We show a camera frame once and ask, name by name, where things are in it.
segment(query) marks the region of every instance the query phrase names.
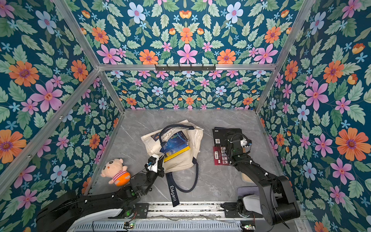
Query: bag strap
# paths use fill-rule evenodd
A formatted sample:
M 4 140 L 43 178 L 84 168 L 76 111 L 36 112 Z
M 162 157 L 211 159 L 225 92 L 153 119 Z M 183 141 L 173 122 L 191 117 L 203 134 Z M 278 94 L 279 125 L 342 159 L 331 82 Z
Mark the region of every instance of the bag strap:
M 159 139 L 160 139 L 160 144 L 161 146 L 163 146 L 163 144 L 165 143 L 164 141 L 162 141 L 162 136 L 167 132 L 169 131 L 170 129 L 174 128 L 174 127 L 180 127 L 180 128 L 184 128 L 184 129 L 187 129 L 187 130 L 194 130 L 194 126 L 187 126 L 187 125 L 182 125 L 182 124 L 172 124 L 172 125 L 168 125 L 167 127 L 165 127 L 164 129 L 162 129 L 162 131 L 160 132 L 159 134 Z

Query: pink plush doll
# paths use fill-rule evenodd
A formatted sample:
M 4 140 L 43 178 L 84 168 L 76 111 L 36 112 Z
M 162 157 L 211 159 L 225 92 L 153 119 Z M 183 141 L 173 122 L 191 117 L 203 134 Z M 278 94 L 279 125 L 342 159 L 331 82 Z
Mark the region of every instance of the pink plush doll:
M 130 181 L 130 173 L 126 171 L 128 166 L 122 166 L 123 162 L 124 161 L 122 159 L 113 159 L 109 161 L 103 167 L 101 176 L 111 177 L 112 180 L 108 182 L 109 184 L 115 183 L 117 186 L 127 184 Z

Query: pink flower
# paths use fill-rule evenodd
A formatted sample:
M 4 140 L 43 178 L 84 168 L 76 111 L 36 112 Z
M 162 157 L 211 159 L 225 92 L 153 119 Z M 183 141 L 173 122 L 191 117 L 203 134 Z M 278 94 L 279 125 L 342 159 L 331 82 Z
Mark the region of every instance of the pink flower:
M 137 78 L 135 78 L 135 80 L 134 80 L 134 84 L 140 87 L 140 86 L 143 85 L 143 82 L 142 82 L 141 79 L 138 80 Z
M 259 48 L 260 56 L 256 56 L 254 58 L 254 61 L 260 61 L 259 63 L 265 63 L 265 61 L 267 61 L 267 63 L 272 63 L 273 58 L 271 56 L 274 56 L 278 53 L 278 50 L 272 51 L 272 49 L 273 49 L 272 43 L 268 45 L 267 50 L 265 50 L 264 48 Z
M 290 105 L 288 105 L 286 102 L 285 102 L 285 104 L 282 106 L 282 107 L 283 107 L 282 111 L 283 111 L 285 114 L 287 114 L 287 112 L 290 111 L 289 106 L 290 106 Z
M 19 196 L 17 198 L 17 200 L 19 201 L 19 205 L 17 209 L 20 209 L 23 206 L 25 207 L 25 209 L 28 209 L 31 205 L 31 202 L 34 202 L 37 200 L 37 197 L 35 197 L 36 193 L 37 193 L 37 190 L 33 190 L 31 192 L 30 189 L 27 189 L 24 193 L 24 196 Z
M 119 48 L 119 49 L 116 48 L 116 55 L 120 55 L 121 58 L 126 57 L 125 53 L 126 53 L 126 51 L 122 50 L 122 48 Z
M 40 105 L 41 112 L 49 110 L 49 105 L 53 110 L 58 110 L 62 105 L 62 102 L 57 97 L 62 96 L 62 90 L 56 89 L 53 91 L 53 83 L 51 81 L 46 82 L 46 89 L 39 84 L 36 84 L 35 86 L 41 94 L 32 94 L 30 99 L 36 102 L 43 101 Z
M 138 71 L 139 72 L 139 76 L 143 76 L 144 79 L 147 79 L 148 76 L 151 76 L 150 74 L 150 71 Z
M 14 15 L 11 13 L 11 11 L 14 11 L 14 7 L 7 5 L 6 0 L 0 0 L 0 16 L 5 17 L 8 15 L 13 19 Z
M 176 80 L 174 80 L 174 78 L 173 78 L 171 81 L 169 81 L 169 86 L 171 86 L 171 87 L 178 86 L 177 83 L 178 82 Z
M 63 147 L 67 147 L 67 143 L 68 143 L 69 139 L 67 139 L 66 137 L 63 137 L 63 138 L 59 137 L 58 141 L 59 142 L 56 145 L 59 146 L 60 150 L 62 150 Z
M 179 60 L 179 63 L 196 63 L 196 59 L 194 58 L 194 56 L 197 55 L 198 52 L 196 50 L 191 51 L 191 46 L 189 44 L 184 45 L 184 51 L 179 50 L 177 51 L 177 53 L 178 55 L 182 56 L 182 58 L 180 58 Z
M 214 72 L 209 73 L 209 76 L 213 77 L 213 80 L 217 77 L 221 77 L 222 70 L 215 70 Z
M 306 76 L 306 80 L 304 81 L 304 84 L 306 84 L 305 87 L 308 88 L 308 86 L 312 87 L 312 82 L 314 82 L 314 78 L 312 75 Z
M 53 75 L 53 79 L 50 79 L 50 81 L 54 83 L 53 84 L 54 87 L 58 86 L 58 88 L 61 88 L 62 87 L 61 85 L 64 84 L 64 82 L 61 81 L 61 77 L 60 76 L 57 77 L 56 75 Z
M 328 102 L 328 98 L 325 94 L 321 94 L 326 91 L 328 84 L 324 83 L 318 88 L 318 82 L 315 80 L 312 84 L 312 89 L 306 89 L 305 95 L 307 95 L 308 98 L 305 105 L 309 106 L 313 103 L 313 109 L 315 111 L 319 108 L 319 102 L 326 103 Z
M 227 70 L 227 76 L 230 76 L 231 78 L 238 75 L 238 70 Z
M 285 84 L 285 89 L 282 90 L 283 98 L 290 98 L 290 94 L 292 93 L 291 84 L 287 85 Z
M 165 51 L 170 52 L 170 50 L 173 49 L 173 47 L 170 46 L 170 43 L 166 43 L 166 42 L 164 42 L 164 44 L 162 45 L 162 48 L 164 49 L 164 52 Z
M 86 114 L 88 114 L 88 113 L 90 113 L 92 110 L 91 110 L 91 108 L 92 108 L 92 106 L 91 105 L 89 105 L 89 103 L 85 103 L 85 104 L 82 104 L 83 105 L 83 111 L 86 113 Z
M 99 77 L 97 77 L 95 80 L 94 80 L 94 82 L 93 82 L 93 87 L 94 87 L 94 89 L 96 89 L 97 87 L 99 87 L 100 86 L 100 84 L 99 84 L 99 81 L 100 81 L 101 79 L 99 79 Z
M 302 135 L 302 138 L 300 139 L 300 142 L 302 143 L 301 146 L 305 147 L 305 149 L 308 149 L 308 145 L 309 146 L 311 145 L 311 143 L 308 140 L 309 140 L 309 136 L 305 137 L 305 135 Z
M 91 90 L 90 89 L 87 89 L 85 91 L 85 93 L 82 95 L 82 99 L 90 98 L 90 94 L 89 94 L 90 92 L 91 92 Z
M 202 49 L 204 49 L 205 52 L 207 52 L 207 51 L 211 51 L 212 47 L 213 46 L 210 44 L 210 42 L 207 42 L 207 43 L 204 43 L 204 46 L 202 47 Z
M 28 113 L 30 115 L 33 115 L 33 112 L 34 111 L 39 111 L 39 109 L 36 107 L 37 106 L 37 102 L 32 102 L 31 99 L 27 99 L 27 102 L 21 102 L 22 106 L 24 106 L 24 108 L 22 109 L 23 112 L 26 112 L 28 111 Z
M 335 178 L 339 178 L 340 176 L 340 180 L 343 184 L 346 184 L 347 183 L 347 178 L 349 180 L 355 180 L 354 179 L 354 176 L 349 173 L 348 171 L 350 171 L 352 169 L 352 165 L 351 164 L 344 164 L 343 166 L 343 161 L 341 161 L 340 158 L 337 158 L 336 160 L 336 163 L 338 165 L 336 165 L 335 163 L 332 163 L 330 164 L 331 167 L 336 170 L 332 173 L 332 176 L 335 177 Z
M 44 152 L 49 152 L 50 151 L 50 146 L 47 146 L 47 145 L 49 145 L 51 142 L 52 142 L 51 139 L 47 139 L 45 141 L 45 143 L 42 146 L 42 148 L 40 148 L 40 150 L 38 150 L 38 152 L 37 152 L 37 156 L 38 157 L 41 157 L 44 154 Z
M 362 6 L 362 3 L 360 3 L 359 0 L 349 0 L 348 4 L 349 6 L 344 6 L 342 10 L 343 12 L 345 12 L 342 19 L 345 19 L 347 16 L 349 18 L 353 17 L 354 10 L 357 10 Z
M 116 55 L 116 49 L 114 48 L 111 48 L 109 51 L 108 51 L 108 48 L 105 46 L 105 45 L 101 45 L 101 50 L 98 50 L 97 53 L 98 55 L 100 56 L 104 56 L 103 58 L 103 62 L 104 63 L 109 63 L 111 62 L 111 64 L 115 65 L 117 64 L 116 61 L 122 61 L 122 59 L 118 56 L 115 56 Z
M 333 151 L 332 149 L 329 147 L 331 144 L 332 144 L 332 139 L 327 139 L 325 140 L 325 135 L 324 134 L 321 134 L 321 140 L 319 140 L 319 138 L 314 138 L 314 141 L 319 144 L 319 145 L 316 145 L 315 149 L 316 151 L 321 151 L 321 155 L 322 157 L 325 157 L 326 156 L 326 152 L 328 152 L 329 154 L 332 154 Z
M 252 50 L 249 51 L 249 56 L 255 57 L 255 55 L 259 54 L 257 48 L 253 48 Z
M 169 76 L 168 73 L 166 73 L 166 71 L 155 71 L 156 74 L 156 77 L 159 78 L 161 77 L 162 80 L 165 79 L 166 76 Z
M 281 88 L 281 85 L 283 84 L 283 74 L 279 75 L 276 77 L 275 82 L 276 82 L 276 87 Z
M 242 78 L 237 79 L 236 82 L 235 82 L 235 84 L 236 84 L 237 86 L 239 86 L 239 85 L 243 85 L 243 79 L 242 79 Z
M 336 204 L 339 204 L 340 202 L 345 204 L 345 200 L 343 197 L 345 197 L 345 193 L 340 192 L 339 187 L 336 185 L 335 189 L 333 187 L 330 187 L 330 190 L 332 193 L 330 193 L 330 197 L 335 198 Z
M 19 174 L 18 178 L 16 179 L 16 181 L 14 182 L 14 187 L 16 189 L 19 188 L 19 186 L 21 186 L 23 180 L 24 181 L 32 181 L 32 175 L 29 174 L 29 173 L 35 171 L 35 169 L 36 169 L 36 166 L 32 165 L 32 166 L 29 166 L 28 168 L 26 168 L 23 172 L 21 172 Z
M 200 83 L 201 83 L 201 86 L 203 87 L 210 85 L 209 80 L 206 80 L 205 78 L 202 81 L 200 81 Z
M 341 101 L 335 101 L 337 106 L 335 107 L 335 110 L 340 110 L 340 113 L 343 114 L 344 110 L 348 111 L 350 110 L 350 107 L 348 106 L 351 103 L 351 100 L 345 100 L 345 97 L 341 98 Z

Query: floral wallpaper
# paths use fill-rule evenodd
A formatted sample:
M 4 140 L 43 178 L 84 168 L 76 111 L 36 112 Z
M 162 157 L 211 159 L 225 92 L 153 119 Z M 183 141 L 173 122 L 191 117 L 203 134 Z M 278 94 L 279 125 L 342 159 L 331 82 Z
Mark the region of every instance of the floral wallpaper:
M 74 15 L 101 63 L 263 64 L 276 61 L 302 2 L 76 1 Z
M 1 0 L 0 38 L 1 173 L 86 78 L 91 65 L 50 1 Z
M 316 232 L 371 231 L 370 1 L 319 1 L 262 123 Z
M 40 209 L 67 191 L 84 194 L 118 119 L 97 78 L 1 196 L 0 231 L 36 231 Z

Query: gray marble surface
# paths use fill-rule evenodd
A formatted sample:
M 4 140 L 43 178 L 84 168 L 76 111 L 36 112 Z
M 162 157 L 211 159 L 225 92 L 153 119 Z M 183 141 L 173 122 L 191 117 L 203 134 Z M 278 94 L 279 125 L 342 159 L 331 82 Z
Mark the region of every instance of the gray marble surface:
M 216 166 L 213 158 L 214 127 L 241 128 L 252 140 L 251 157 L 267 171 L 276 174 L 276 166 L 264 142 L 266 139 L 259 127 L 259 119 L 253 111 L 237 110 L 146 110 L 126 111 L 125 118 L 109 152 L 107 160 L 122 158 L 128 166 L 128 171 L 134 175 L 144 168 L 148 154 L 140 137 L 159 130 L 167 125 L 188 119 L 204 129 L 200 153 L 197 156 L 199 176 L 196 188 L 190 193 L 177 191 L 180 201 L 235 201 L 237 188 L 254 184 L 242 181 L 241 173 L 234 167 Z M 176 183 L 189 189 L 194 182 L 195 166 L 190 169 L 173 173 Z M 119 189 L 114 184 L 108 184 L 110 178 L 98 177 L 92 188 L 92 193 L 109 193 Z M 152 191 L 142 197 L 142 202 L 171 201 L 166 177 L 157 178 Z

